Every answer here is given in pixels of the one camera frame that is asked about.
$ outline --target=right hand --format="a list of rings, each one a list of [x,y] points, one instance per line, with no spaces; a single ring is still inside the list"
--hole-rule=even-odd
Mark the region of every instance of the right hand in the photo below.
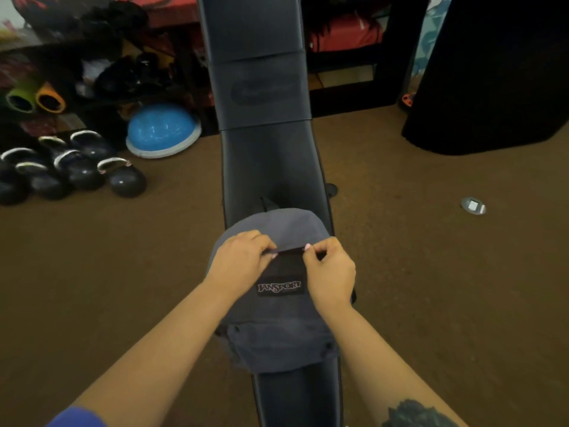
[[[326,252],[321,261],[317,253]],[[309,292],[318,312],[324,316],[339,308],[350,307],[356,282],[356,264],[350,259],[336,237],[315,245],[307,244],[304,264],[309,277]]]

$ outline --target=person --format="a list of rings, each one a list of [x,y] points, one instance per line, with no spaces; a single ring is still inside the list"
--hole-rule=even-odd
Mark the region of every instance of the person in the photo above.
[[[48,427],[161,425],[219,321],[273,260],[274,249],[258,230],[225,241],[205,280]],[[322,252],[320,261],[317,253]],[[352,308],[356,266],[338,239],[307,244],[303,258],[309,294],[338,341],[376,425],[407,405],[411,412],[422,408],[425,416],[425,423],[413,425],[466,426]],[[407,416],[404,410],[401,416]]]

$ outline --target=blue sleeve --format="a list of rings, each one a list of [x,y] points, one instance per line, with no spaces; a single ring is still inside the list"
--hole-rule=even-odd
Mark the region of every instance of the blue sleeve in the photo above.
[[[83,408],[70,407],[56,416],[46,427],[106,427],[101,418]]]

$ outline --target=jansport logo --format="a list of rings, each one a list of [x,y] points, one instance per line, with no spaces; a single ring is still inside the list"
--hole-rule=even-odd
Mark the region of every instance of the jansport logo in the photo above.
[[[301,286],[302,282],[299,282],[298,280],[286,283],[259,283],[257,285],[257,291],[259,293],[268,291],[273,294],[280,294],[281,292],[294,291]]]

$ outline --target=gray backpack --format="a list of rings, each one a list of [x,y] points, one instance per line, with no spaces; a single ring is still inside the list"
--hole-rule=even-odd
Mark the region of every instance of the gray backpack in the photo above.
[[[217,240],[208,270],[225,240],[254,229],[271,237],[279,256],[217,327],[231,360],[251,373],[275,373],[337,357],[338,345],[310,298],[302,259],[306,243],[329,237],[324,224],[311,211],[297,208],[252,215]]]

